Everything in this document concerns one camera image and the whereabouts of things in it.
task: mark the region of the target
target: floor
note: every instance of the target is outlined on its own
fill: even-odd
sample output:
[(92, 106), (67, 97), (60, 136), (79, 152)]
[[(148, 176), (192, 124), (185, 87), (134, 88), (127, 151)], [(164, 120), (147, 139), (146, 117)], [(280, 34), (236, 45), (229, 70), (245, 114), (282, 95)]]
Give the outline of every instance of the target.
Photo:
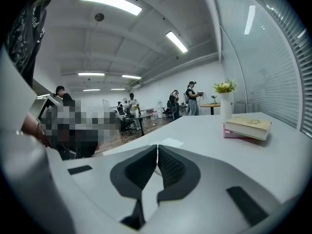
[[(148, 118), (146, 120), (143, 120), (143, 122), (142, 122), (143, 131), (144, 131), (145, 135), (147, 135), (147, 134), (163, 127), (164, 125), (169, 124), (172, 121), (173, 121), (172, 118), (168, 118), (168, 119), (162, 119), (161, 118), (161, 119), (155, 119), (155, 120), (151, 120), (150, 118)], [(132, 130), (131, 132), (132, 132), (132, 134), (130, 134), (129, 132), (125, 132), (123, 135), (121, 133), (119, 133), (119, 134), (113, 136), (111, 140), (101, 144), (99, 150), (97, 150), (95, 152), (94, 156), (101, 156), (102, 153), (105, 151), (108, 151), (108, 150), (111, 150), (111, 149), (116, 148), (118, 146), (124, 145), (130, 141), (133, 141), (133, 140), (141, 137), (141, 130), (139, 130), (139, 131)]]

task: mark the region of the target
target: black t-shirt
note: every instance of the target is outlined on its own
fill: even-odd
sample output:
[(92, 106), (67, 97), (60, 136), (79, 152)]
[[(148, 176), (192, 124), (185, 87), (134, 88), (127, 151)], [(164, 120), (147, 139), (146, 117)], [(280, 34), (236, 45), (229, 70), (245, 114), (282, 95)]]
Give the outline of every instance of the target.
[(190, 97), (189, 92), (192, 92), (192, 94), (195, 95), (196, 93), (193, 91), (193, 89), (188, 88), (185, 94), (189, 99), (196, 100), (196, 97)]
[(29, 1), (15, 19), (4, 42), (13, 64), (31, 87), (36, 55), (44, 35), (46, 7), (50, 1)]
[(68, 93), (63, 95), (63, 106), (72, 106), (72, 101), (74, 100)]

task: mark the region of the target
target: white table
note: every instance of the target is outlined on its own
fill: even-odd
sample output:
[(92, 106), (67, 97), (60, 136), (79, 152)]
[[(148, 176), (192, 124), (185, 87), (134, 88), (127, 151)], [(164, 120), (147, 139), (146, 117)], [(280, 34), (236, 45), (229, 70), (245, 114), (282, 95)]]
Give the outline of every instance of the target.
[(281, 203), (299, 194), (310, 176), (312, 139), (264, 113), (240, 116), (271, 120), (267, 141), (224, 139), (219, 115), (185, 116), (103, 155), (171, 138), (183, 142), (181, 149), (235, 166), (269, 190)]

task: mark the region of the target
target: book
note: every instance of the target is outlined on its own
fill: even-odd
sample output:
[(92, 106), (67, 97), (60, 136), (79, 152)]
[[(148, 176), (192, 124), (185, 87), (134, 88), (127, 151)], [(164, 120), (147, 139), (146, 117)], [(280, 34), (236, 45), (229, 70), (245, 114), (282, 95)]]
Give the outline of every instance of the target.
[(233, 117), (226, 121), (225, 129), (251, 138), (266, 140), (271, 125), (270, 120)]
[(250, 137), (232, 132), (230, 130), (226, 130), (225, 124), (223, 124), (223, 138), (250, 138)]

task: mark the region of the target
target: pink book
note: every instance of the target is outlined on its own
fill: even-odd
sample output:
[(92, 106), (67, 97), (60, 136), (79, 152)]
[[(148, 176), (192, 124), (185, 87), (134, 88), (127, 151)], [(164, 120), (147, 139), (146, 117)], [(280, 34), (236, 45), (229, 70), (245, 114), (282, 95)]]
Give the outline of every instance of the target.
[(250, 137), (226, 130), (225, 124), (223, 124), (223, 138), (250, 138)]

